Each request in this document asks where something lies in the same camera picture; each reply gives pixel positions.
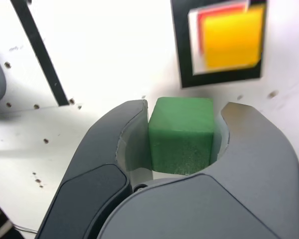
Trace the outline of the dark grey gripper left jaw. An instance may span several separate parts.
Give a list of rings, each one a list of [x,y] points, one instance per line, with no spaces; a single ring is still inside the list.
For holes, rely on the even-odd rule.
[[[153,179],[146,100],[125,102],[87,131],[38,230],[39,239],[95,239],[133,189]]]

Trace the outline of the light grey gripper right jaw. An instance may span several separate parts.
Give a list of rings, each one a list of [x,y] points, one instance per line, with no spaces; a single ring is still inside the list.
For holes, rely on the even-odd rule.
[[[299,239],[299,161],[255,108],[221,111],[217,160],[125,199],[101,239]]]

